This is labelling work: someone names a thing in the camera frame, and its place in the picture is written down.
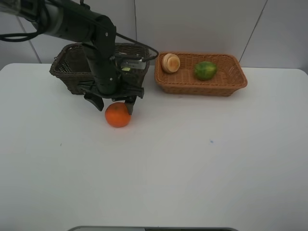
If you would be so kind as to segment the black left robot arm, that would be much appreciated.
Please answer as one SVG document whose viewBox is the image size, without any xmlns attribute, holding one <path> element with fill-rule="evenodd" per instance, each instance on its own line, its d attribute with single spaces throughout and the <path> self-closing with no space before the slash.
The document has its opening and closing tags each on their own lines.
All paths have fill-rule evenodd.
<svg viewBox="0 0 308 231">
<path fill-rule="evenodd" d="M 132 113 L 136 99 L 144 96 L 149 50 L 131 39 L 116 43 L 118 34 L 109 17 L 71 0 L 3 0 L 0 9 L 35 27 L 32 33 L 1 35 L 2 41 L 23 42 L 41 34 L 71 41 L 55 58 L 50 73 L 98 110 L 104 99 L 111 99 L 123 101 Z"/>
</svg>

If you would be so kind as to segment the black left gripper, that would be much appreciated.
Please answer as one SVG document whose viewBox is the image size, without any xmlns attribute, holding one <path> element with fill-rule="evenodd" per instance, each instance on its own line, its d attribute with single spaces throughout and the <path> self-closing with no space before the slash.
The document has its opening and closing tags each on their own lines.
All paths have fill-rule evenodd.
<svg viewBox="0 0 308 231">
<path fill-rule="evenodd" d="M 128 114 L 132 115 L 137 98 L 144 96 L 142 87 L 144 70 L 122 71 L 116 63 L 115 55 L 102 58 L 101 55 L 86 55 L 93 80 L 81 81 L 78 87 L 85 92 L 84 99 L 99 111 L 104 108 L 103 99 L 125 101 Z"/>
</svg>

